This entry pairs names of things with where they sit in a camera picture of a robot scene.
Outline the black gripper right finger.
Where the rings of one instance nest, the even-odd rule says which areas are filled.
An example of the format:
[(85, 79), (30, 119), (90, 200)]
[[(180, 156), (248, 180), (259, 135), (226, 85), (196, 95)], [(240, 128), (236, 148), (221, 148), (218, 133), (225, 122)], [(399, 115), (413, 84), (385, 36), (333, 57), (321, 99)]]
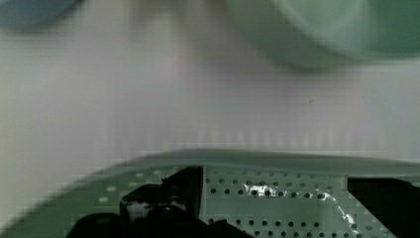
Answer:
[(397, 238), (419, 238), (420, 189), (397, 178), (350, 178), (348, 191)]

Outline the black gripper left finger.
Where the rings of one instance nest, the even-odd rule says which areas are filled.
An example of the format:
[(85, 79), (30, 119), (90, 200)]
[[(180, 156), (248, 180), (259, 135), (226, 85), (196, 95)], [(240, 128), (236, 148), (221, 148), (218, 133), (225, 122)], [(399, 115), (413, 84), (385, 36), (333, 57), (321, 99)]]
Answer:
[(225, 220), (199, 218), (203, 176), (187, 167), (144, 184), (120, 199), (118, 213), (83, 216), (65, 238), (254, 238)]

